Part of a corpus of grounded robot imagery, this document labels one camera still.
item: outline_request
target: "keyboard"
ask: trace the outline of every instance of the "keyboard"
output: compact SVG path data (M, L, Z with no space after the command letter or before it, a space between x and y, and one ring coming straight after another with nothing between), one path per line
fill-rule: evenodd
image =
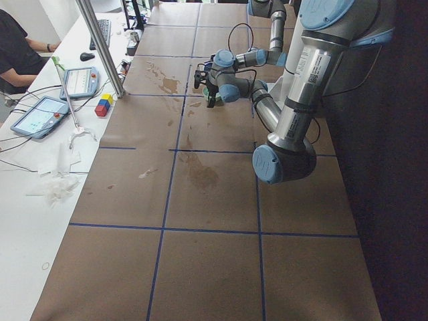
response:
M104 40L107 43L107 47L108 47L110 45L110 31L112 29L112 22L108 19L99 19L98 25L100 26L102 36L104 37ZM89 44L89 49L95 50L95 43L92 38Z

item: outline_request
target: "white desk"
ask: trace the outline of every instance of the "white desk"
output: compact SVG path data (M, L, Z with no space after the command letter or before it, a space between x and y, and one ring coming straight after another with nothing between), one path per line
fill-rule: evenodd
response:
M110 53L116 66L123 60L130 60L125 55L127 38L124 35L121 23L124 15L99 14L98 18L108 18L112 21L112 35L110 39ZM62 44L55 52L60 62L66 68L94 66L100 73L100 86L108 76L104 70L98 52L93 51L95 59L81 62L82 52L89 50L90 34L85 21L80 17ZM29 91L38 88L60 84L58 74L52 61L49 61L40 75L31 85ZM102 93L116 95L111 84L107 84ZM57 98L60 90L47 89L35 93L37 96L52 96ZM96 116L94 109L100 97L91 99L76 116L83 127L91 128L97 138L101 138L112 113L111 107L105 118ZM37 101L34 96L23 99L16 108L27 110L24 105L32 105ZM85 100L74 102L74 108ZM16 137L9 127L21 116L12 113L0 128L0 140ZM24 145L7 152L0 153L0 159L19 166L37 170L43 163L43 158L51 155L61 143L67 143L74 123L71 116L67 117L51 134L43 140L30 140ZM18 138L0 142L2 150L24 142L26 138ZM81 161L72 165L72 172L87 173L98 149L98 141L90 135L77 137L74 140L73 155L80 154ZM72 195L60 199L51 206L45 196L27 196L34 189L40 189L42 183L52 182L52 175L39 176L21 170L17 167L0 163L0 320L22 321L29 320L39 300L50 267L54 262L58 247L68 226L70 217L82 190L86 174L71 174L77 177L78 184L72 190Z

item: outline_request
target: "tablet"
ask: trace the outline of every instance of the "tablet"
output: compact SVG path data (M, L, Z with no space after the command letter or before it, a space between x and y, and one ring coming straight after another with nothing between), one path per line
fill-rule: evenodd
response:
M44 96L11 126L19 134L41 139L49 134L68 113L68 104Z
M70 99L89 98L98 89L98 71L95 67L67 69L64 72L64 83ZM60 98L66 100L64 89Z

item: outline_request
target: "computer mouse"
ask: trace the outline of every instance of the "computer mouse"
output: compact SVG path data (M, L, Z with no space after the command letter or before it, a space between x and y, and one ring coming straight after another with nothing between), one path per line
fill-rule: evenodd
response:
M92 58L95 58L95 55L92 53L82 52L82 54L80 55L80 60L83 62Z

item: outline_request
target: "barcode sticker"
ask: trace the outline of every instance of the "barcode sticker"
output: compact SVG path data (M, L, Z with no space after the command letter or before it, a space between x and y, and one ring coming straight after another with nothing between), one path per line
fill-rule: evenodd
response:
M314 84L315 86L319 86L320 82L322 81L322 78L324 77L324 73L326 72L329 62L330 56L318 55L311 68L308 82Z

